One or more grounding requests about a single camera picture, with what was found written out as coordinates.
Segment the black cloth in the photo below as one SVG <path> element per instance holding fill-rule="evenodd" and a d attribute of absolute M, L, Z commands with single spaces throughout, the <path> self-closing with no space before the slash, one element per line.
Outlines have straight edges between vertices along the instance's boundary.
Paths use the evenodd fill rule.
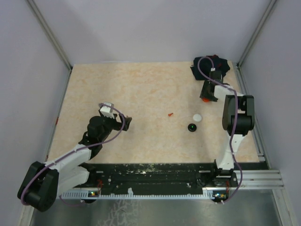
<path fill-rule="evenodd" d="M 218 55 L 213 55 L 208 57 L 210 57 L 213 60 L 215 69 L 221 71 L 222 77 L 225 77 L 226 72 L 230 70 L 227 60 L 219 58 Z M 193 60 L 193 65 L 190 68 L 196 80 L 206 80 L 205 77 L 198 71 L 198 61 L 200 58 L 202 58 L 202 56 L 196 57 Z M 208 59 L 201 60 L 199 67 L 205 75 L 209 76 L 209 73 L 212 68 L 210 60 Z"/>

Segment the black ball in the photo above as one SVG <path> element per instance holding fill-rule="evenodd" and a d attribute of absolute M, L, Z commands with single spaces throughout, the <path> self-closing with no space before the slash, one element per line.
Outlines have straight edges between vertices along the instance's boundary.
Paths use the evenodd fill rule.
<path fill-rule="evenodd" d="M 197 130 L 196 124 L 193 124 L 193 123 L 189 124 L 189 125 L 188 125 L 188 130 L 189 130 L 190 132 L 196 131 L 196 130 Z"/>

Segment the wooden table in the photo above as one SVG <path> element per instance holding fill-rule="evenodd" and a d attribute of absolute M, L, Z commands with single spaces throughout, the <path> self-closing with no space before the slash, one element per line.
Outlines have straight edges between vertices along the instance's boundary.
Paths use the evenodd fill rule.
<path fill-rule="evenodd" d="M 71 150 L 98 115 L 98 103 L 111 102 L 132 117 L 130 128 L 103 145 L 93 163 L 213 162 L 225 131 L 223 102 L 205 103 L 200 98 L 203 81 L 196 81 L 191 62 L 110 63 L 75 65 L 56 127 L 49 159 Z M 225 82 L 239 90 L 233 68 Z M 193 115 L 197 131 L 189 132 Z M 258 160 L 252 134 L 243 140 L 239 162 Z"/>

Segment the white round object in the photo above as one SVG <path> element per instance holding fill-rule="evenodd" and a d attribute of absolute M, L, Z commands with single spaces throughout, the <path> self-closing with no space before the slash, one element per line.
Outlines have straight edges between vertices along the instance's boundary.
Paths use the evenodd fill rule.
<path fill-rule="evenodd" d="M 200 114 L 195 114 L 193 116 L 193 120 L 196 122 L 200 122 L 202 120 L 202 116 Z"/>

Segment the white wall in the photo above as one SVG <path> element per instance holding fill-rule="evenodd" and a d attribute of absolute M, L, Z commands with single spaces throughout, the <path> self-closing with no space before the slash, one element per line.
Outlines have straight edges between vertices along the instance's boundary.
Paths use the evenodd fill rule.
<path fill-rule="evenodd" d="M 242 67 L 270 163 L 301 224 L 301 1 L 279 0 Z"/>
<path fill-rule="evenodd" d="M 36 0 L 72 64 L 238 61 L 269 0 Z"/>
<path fill-rule="evenodd" d="M 16 226 L 17 191 L 43 161 L 68 71 L 24 0 L 0 7 L 0 225 Z"/>

